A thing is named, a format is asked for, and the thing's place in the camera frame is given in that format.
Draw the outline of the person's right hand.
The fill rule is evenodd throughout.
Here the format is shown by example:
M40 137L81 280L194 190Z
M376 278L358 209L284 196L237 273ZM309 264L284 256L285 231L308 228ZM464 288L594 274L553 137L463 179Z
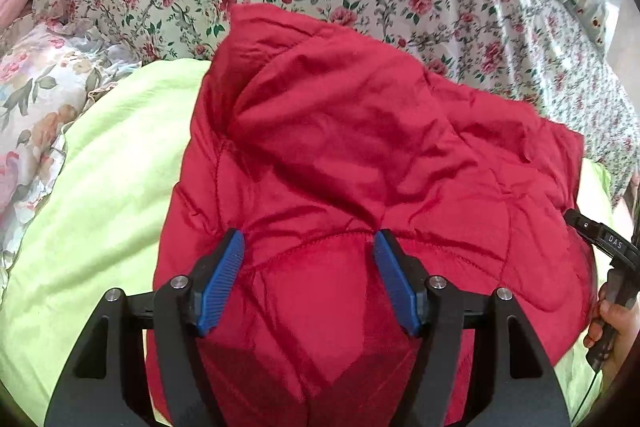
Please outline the person's right hand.
M623 366L627 355L636 340L639 325L639 303L634 302L631 309L620 306L606 298L608 284L600 287L598 301L591 314L591 322L584 338L584 346L591 348L603 334L603 326L611 325L616 330L617 336L613 345L613 351L602 365L601 390L612 384L613 379Z

